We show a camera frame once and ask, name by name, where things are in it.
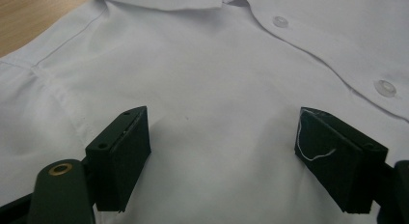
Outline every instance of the white shirt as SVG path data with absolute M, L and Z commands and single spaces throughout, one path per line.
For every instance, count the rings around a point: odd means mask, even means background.
M 375 223 L 294 154 L 301 106 L 409 158 L 409 0 L 93 0 L 0 59 L 0 206 L 146 105 L 152 154 L 98 223 Z

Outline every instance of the white thread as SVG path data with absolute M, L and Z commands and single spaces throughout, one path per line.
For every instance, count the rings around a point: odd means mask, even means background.
M 301 112 L 301 114 L 300 114 L 300 128 L 298 129 L 298 134 L 297 134 L 297 147 L 298 147 L 298 150 L 300 150 L 301 155 L 304 156 L 304 158 L 306 158 L 308 161 L 314 161 L 314 160 L 316 160 L 318 158 L 326 157 L 326 156 L 329 156 L 329 155 L 333 154 L 337 149 L 331 150 L 328 154 L 316 155 L 313 158 L 308 158 L 306 155 L 304 155 L 304 153 L 303 153 L 303 151 L 301 150 L 301 147 L 300 147 L 300 133 L 301 133 L 301 128 L 302 128 L 301 116 L 303 115 L 304 112 L 309 112 L 309 113 L 315 114 L 314 112 L 308 111 L 308 110 L 303 110 L 303 112 Z

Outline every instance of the wooden table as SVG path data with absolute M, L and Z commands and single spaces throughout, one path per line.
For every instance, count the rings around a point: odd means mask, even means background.
M 13 52 L 87 0 L 0 0 L 0 57 Z

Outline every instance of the screw hole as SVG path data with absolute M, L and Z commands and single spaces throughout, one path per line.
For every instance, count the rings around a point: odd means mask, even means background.
M 99 149 L 106 149 L 107 147 L 108 147 L 107 144 L 99 144 L 99 145 L 98 145 L 98 148 L 99 148 Z
M 52 167 L 49 171 L 48 174 L 51 176 L 60 176 L 68 172 L 69 170 L 72 169 L 72 164 L 70 163 L 62 163 L 59 165 L 56 165 Z

